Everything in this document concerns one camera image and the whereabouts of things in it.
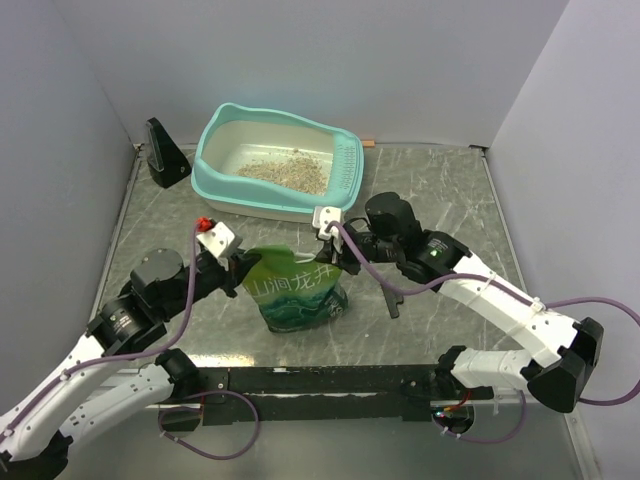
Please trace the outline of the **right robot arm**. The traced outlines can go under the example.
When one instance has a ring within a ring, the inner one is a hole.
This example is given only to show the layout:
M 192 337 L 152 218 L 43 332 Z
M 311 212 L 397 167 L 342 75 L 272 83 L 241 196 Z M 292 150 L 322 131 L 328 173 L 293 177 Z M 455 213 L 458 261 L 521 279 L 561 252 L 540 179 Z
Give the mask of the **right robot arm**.
M 439 359 L 436 384 L 458 398 L 468 389 L 507 388 L 530 393 L 539 403 L 570 413 L 595 369 L 603 326 L 573 319 L 516 288 L 451 235 L 421 227 L 411 205 L 394 192 L 365 204 L 366 230 L 345 221 L 337 207 L 315 208 L 312 226 L 324 245 L 317 259 L 355 275 L 366 269 L 386 290 L 409 293 L 386 282 L 375 264 L 393 264 L 416 283 L 453 299 L 518 343 L 516 350 L 450 348 Z

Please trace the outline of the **clear plastic scoop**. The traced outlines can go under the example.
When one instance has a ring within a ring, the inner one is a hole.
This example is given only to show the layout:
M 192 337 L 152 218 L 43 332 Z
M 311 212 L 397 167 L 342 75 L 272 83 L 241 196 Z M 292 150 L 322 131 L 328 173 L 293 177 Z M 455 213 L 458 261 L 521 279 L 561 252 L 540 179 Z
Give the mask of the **clear plastic scoop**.
M 457 208 L 453 204 L 448 204 L 440 215 L 436 227 L 436 230 L 451 233 L 455 226 Z

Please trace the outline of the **green litter bag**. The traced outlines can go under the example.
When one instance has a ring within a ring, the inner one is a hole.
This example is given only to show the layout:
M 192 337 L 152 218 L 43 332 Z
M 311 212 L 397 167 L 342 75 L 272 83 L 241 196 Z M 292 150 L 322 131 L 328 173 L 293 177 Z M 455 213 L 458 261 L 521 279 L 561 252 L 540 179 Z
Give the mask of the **green litter bag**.
M 256 247 L 249 252 L 259 255 L 260 260 L 242 285 L 271 332 L 311 329 L 340 317 L 348 309 L 339 268 L 284 245 Z

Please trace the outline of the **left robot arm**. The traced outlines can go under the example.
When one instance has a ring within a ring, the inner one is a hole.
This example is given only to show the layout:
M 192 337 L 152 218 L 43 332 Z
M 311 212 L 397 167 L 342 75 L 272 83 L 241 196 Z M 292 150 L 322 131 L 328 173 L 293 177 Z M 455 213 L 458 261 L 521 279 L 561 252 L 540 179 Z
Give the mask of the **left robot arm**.
M 216 290 L 234 298 L 260 260 L 244 250 L 228 266 L 203 248 L 191 264 L 171 249 L 148 252 L 61 364 L 1 418 L 1 476 L 54 479 L 83 441 L 154 403 L 204 389 L 199 369 L 173 341 L 156 341 L 176 315 Z

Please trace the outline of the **black bag clip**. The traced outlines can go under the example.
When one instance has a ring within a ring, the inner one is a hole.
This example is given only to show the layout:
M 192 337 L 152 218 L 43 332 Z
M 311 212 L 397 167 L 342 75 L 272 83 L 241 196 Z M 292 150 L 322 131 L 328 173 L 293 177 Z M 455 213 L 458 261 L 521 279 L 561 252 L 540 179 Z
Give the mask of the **black bag clip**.
M 397 319 L 400 316 L 399 306 L 404 303 L 404 296 L 396 293 L 387 286 L 381 285 L 380 288 L 383 293 L 390 318 Z

